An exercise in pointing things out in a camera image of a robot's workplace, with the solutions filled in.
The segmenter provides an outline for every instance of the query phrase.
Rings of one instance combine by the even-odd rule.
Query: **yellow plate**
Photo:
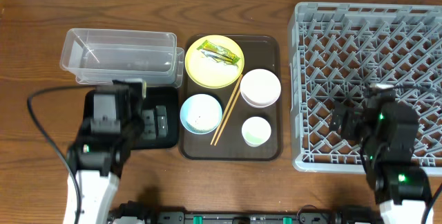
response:
[[[237,68],[233,68],[233,65],[221,66],[222,63],[216,64],[196,49],[206,40],[212,44],[228,48],[233,54],[237,55],[240,58],[236,63]],[[234,40],[220,35],[209,35],[196,40],[190,46],[184,64],[187,74],[196,84],[205,88],[222,88],[232,84],[241,75],[244,68],[244,54]]]

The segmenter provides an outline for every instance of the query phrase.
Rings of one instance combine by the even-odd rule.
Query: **wooden tabletop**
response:
[[[139,200],[188,211],[296,213],[306,204],[376,208],[363,175],[302,173],[291,165],[287,23],[301,1],[442,5],[442,0],[8,0],[0,21],[0,223],[61,223],[68,173],[31,122],[27,96],[73,85],[59,67],[71,28],[174,32],[178,44],[200,33],[270,35],[282,73],[282,155],[273,162],[192,161],[177,147],[135,151],[124,167],[113,207]],[[62,151],[81,122],[84,93],[35,100],[38,117]],[[432,191],[442,182],[431,178]],[[435,223],[442,223],[442,200]]]

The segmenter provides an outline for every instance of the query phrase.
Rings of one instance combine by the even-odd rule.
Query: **dark brown tray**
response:
[[[197,39],[206,35],[196,35],[190,38],[186,44],[186,50]],[[257,35],[226,35],[234,40],[244,53],[244,70],[247,72],[263,68],[272,71],[280,78],[279,47],[273,37]],[[182,100],[198,93],[206,93],[215,97],[221,104],[223,112],[229,101],[236,82],[219,89],[209,89],[197,85],[184,71]],[[282,127],[281,127],[281,97],[275,104],[263,109],[249,106],[239,96],[235,108],[232,110],[229,121],[222,132],[216,147],[210,145],[213,134],[198,135],[187,131],[182,125],[180,129],[180,151],[183,156],[196,160],[250,160],[270,161],[277,158],[282,151]],[[241,134],[244,121],[253,116],[259,116],[269,121],[271,126],[270,139],[259,147],[250,147],[246,144]]]

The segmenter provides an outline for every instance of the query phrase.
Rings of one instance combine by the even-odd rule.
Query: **clear plastic container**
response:
[[[143,79],[149,86],[179,87],[183,61],[173,33],[75,28],[66,35],[60,66],[80,84]]]

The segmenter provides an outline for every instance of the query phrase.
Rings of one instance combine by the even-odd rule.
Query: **bowl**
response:
[[[255,69],[242,78],[240,90],[247,104],[256,108],[265,108],[278,100],[281,94],[281,83],[272,72]]]
[[[252,117],[242,124],[241,133],[249,146],[258,147],[270,138],[271,127],[264,118]]]
[[[237,55],[240,60],[236,65],[227,65],[224,62],[214,62],[207,58],[197,48],[204,42],[223,46]],[[209,35],[196,40],[187,50],[184,60],[186,72],[198,85],[205,88],[223,88],[236,81],[244,68],[244,54],[234,40],[221,35]]]
[[[210,95],[191,96],[181,106],[180,119],[184,128],[191,133],[209,133],[221,123],[221,105]]]

